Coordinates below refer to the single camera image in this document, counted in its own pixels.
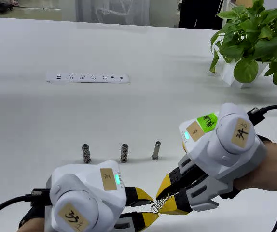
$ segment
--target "white table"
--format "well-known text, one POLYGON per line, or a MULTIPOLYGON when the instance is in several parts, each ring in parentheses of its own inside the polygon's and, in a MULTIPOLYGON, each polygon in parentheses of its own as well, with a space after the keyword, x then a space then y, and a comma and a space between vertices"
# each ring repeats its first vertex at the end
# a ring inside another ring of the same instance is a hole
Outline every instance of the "white table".
MULTIPOLYGON (((82 162, 83 143, 93 163, 119 160, 127 143, 126 185, 155 196, 184 155, 180 123, 225 102, 246 109, 277 104, 270 78, 236 90, 207 74, 213 33, 0 18, 0 203, 43 188, 58 166, 82 162), (131 83, 47 83, 46 71, 126 73, 131 83)), ((277 142, 277 112, 257 132, 277 142)), ((160 216, 147 231, 266 232, 277 216, 276 192, 216 200, 217 210, 160 216)), ((0 212, 0 232, 15 231, 28 209, 19 203, 0 212)))

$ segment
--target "paper label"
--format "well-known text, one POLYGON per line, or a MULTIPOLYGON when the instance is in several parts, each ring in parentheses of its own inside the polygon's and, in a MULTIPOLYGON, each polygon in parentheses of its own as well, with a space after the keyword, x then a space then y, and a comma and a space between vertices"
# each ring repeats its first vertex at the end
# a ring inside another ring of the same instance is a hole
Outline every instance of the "paper label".
POLYGON ((217 116, 214 113, 212 113, 210 115, 205 115, 203 117, 199 117, 197 119, 197 121, 201 125, 204 133, 208 133, 216 127, 217 116))
POLYGON ((250 127, 251 125, 248 121, 239 118, 235 126, 232 143, 241 148, 244 148, 248 140, 250 127))
POLYGON ((197 121, 193 122, 190 126, 187 127, 187 132, 195 142, 205 134, 197 121))
POLYGON ((101 177, 103 182, 103 188, 105 191, 117 190, 115 176, 112 168, 101 168, 101 177))
POLYGON ((60 211, 61 216, 76 232, 85 231, 89 225, 87 219, 85 219, 81 213, 71 204, 67 203, 60 211))

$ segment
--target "black pants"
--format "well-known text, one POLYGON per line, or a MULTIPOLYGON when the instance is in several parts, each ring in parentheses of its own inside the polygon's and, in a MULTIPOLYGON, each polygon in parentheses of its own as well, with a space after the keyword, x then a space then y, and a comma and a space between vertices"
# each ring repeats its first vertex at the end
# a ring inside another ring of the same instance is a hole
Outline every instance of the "black pants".
POLYGON ((216 16, 222 0, 182 0, 179 28, 221 29, 216 16))

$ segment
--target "floor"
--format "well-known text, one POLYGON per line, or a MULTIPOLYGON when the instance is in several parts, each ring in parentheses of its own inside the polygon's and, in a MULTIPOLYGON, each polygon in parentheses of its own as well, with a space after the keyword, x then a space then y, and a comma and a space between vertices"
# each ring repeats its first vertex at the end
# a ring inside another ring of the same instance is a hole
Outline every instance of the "floor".
POLYGON ((43 20, 62 20, 59 0, 17 0, 20 7, 13 8, 4 14, 2 18, 25 18, 43 20))

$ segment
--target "beige sticker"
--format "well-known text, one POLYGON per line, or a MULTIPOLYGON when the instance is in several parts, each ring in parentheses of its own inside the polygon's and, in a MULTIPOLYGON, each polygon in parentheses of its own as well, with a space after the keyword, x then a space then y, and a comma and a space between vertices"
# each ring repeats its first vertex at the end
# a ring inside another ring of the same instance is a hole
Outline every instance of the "beige sticker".
POLYGON ((117 190, 112 168, 100 168, 103 187, 105 191, 117 190))
POLYGON ((71 203, 67 203, 58 214, 77 232, 86 230, 89 225, 88 220, 71 203))
POLYGON ((197 123, 197 121, 193 122, 190 126, 188 126, 187 131, 193 139, 193 141, 195 142, 205 134, 201 126, 197 123))
POLYGON ((244 148, 248 140, 250 128, 251 125, 248 121, 239 118, 235 126, 232 143, 241 148, 244 148))

